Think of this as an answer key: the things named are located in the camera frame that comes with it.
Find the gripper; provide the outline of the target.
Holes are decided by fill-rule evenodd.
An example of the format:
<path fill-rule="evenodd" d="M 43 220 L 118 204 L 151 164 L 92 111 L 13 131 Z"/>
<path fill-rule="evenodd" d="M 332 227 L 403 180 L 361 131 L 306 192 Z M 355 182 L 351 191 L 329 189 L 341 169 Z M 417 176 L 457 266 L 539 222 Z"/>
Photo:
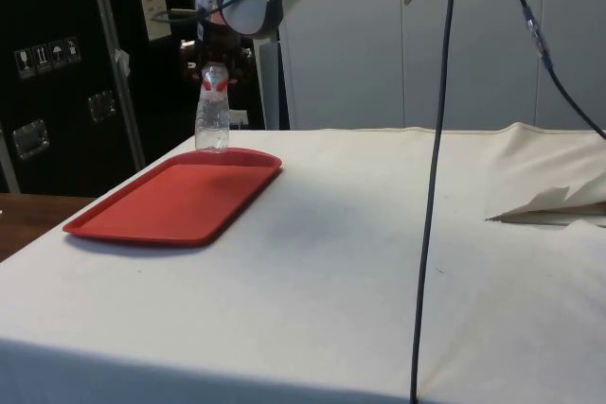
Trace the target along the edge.
<path fill-rule="evenodd" d="M 241 54 L 241 36 L 226 26 L 205 26 L 203 58 L 206 61 L 227 62 Z"/>

